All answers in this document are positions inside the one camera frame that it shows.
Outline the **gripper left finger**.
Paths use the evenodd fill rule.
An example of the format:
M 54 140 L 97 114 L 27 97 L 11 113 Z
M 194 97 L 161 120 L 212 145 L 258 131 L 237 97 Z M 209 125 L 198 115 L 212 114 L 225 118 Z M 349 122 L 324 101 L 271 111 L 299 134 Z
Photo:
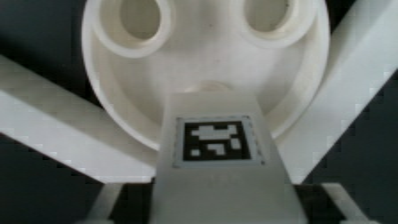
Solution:
M 123 183 L 111 183 L 104 186 L 88 216 L 77 221 L 77 224 L 116 224 L 111 219 L 111 214 L 121 190 Z

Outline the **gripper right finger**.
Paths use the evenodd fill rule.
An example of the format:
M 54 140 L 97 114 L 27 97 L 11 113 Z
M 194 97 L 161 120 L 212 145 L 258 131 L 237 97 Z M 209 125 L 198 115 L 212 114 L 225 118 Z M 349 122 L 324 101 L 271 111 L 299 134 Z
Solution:
M 381 224 L 368 218 L 340 183 L 324 183 L 324 190 L 345 216 L 340 224 Z

